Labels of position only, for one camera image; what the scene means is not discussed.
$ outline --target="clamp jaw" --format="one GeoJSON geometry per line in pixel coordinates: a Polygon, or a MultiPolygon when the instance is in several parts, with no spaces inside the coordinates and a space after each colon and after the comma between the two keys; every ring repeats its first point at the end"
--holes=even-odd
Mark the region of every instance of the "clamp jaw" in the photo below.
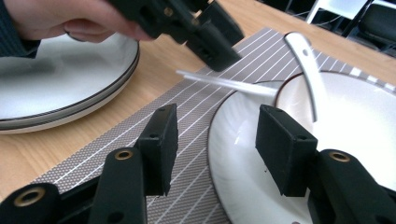
{"type": "Polygon", "coordinates": [[[280,194],[304,197],[315,224],[396,223],[396,193],[352,155],[316,150],[318,140],[285,111],[260,107],[256,148],[280,194]]]}
{"type": "Polygon", "coordinates": [[[244,35],[215,0],[109,2],[127,20],[137,21],[149,36],[172,36],[178,44],[185,44],[215,71],[222,71],[241,58],[233,50],[233,45],[244,35]]]}
{"type": "Polygon", "coordinates": [[[157,109],[133,147],[106,156],[102,174],[62,194],[27,185],[0,204],[3,224],[147,223],[146,196],[167,195],[177,155],[177,106],[157,109]]]}

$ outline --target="dark sleeve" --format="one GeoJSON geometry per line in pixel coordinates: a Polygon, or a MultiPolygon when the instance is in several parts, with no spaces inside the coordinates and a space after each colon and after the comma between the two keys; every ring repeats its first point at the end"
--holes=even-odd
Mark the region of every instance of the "dark sleeve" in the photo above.
{"type": "Polygon", "coordinates": [[[0,0],[0,57],[34,58],[40,41],[19,38],[3,0],[0,0]]]}

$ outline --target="floor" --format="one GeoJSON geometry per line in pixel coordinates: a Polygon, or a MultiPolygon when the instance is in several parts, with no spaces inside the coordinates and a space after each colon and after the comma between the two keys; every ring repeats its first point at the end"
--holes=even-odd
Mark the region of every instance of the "floor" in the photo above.
{"type": "MultiPolygon", "coordinates": [[[[288,4],[288,2],[290,2],[288,0],[276,0],[276,1],[257,0],[257,1],[262,2],[270,7],[275,7],[279,10],[283,10],[286,13],[303,21],[305,20],[305,17],[309,13],[309,9],[314,3],[314,0],[292,1],[292,3],[294,4],[288,4]]],[[[349,22],[350,20],[348,19],[340,18],[338,15],[334,15],[330,12],[322,10],[314,18],[312,24],[315,24],[318,27],[321,27],[323,29],[332,31],[340,35],[349,22]]],[[[352,34],[353,35],[350,35],[348,39],[360,43],[368,48],[380,51],[380,46],[374,44],[372,41],[360,35],[359,32],[353,32],[352,34]]],[[[383,51],[383,53],[387,54],[390,57],[396,58],[396,47],[387,49],[383,51]]]]}

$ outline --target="gray striped placemat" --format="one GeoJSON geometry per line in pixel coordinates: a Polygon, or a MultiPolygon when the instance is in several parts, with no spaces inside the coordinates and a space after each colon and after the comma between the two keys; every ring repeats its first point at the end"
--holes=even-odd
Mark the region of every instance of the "gray striped placemat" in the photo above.
{"type": "MultiPolygon", "coordinates": [[[[221,73],[205,67],[200,74],[245,82],[285,80],[301,69],[283,35],[262,29],[244,40],[236,49],[243,59],[221,73]]],[[[396,92],[381,80],[359,69],[316,52],[323,71],[345,73],[372,82],[387,91],[396,92]]],[[[63,161],[37,182],[56,184],[61,192],[98,176],[106,155],[119,147],[131,147],[143,131],[155,109],[177,104],[179,148],[168,197],[148,197],[149,223],[227,223],[229,222],[212,184],[207,163],[207,131],[221,102],[231,94],[225,88],[183,80],[131,117],[92,141],[75,155],[63,161]]]]}

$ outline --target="wooden table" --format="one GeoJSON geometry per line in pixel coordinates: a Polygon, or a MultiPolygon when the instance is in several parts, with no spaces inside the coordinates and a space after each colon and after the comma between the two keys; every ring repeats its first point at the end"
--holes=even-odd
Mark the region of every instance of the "wooden table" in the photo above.
{"type": "MultiPolygon", "coordinates": [[[[396,85],[396,60],[293,18],[254,0],[219,0],[246,36],[263,27],[280,33],[297,31],[313,47],[396,85]]],[[[141,42],[141,58],[128,86],[113,101],[63,126],[35,133],[0,135],[0,201],[89,144],[116,124],[176,85],[176,69],[196,71],[203,66],[187,48],[168,36],[141,42]]]]}

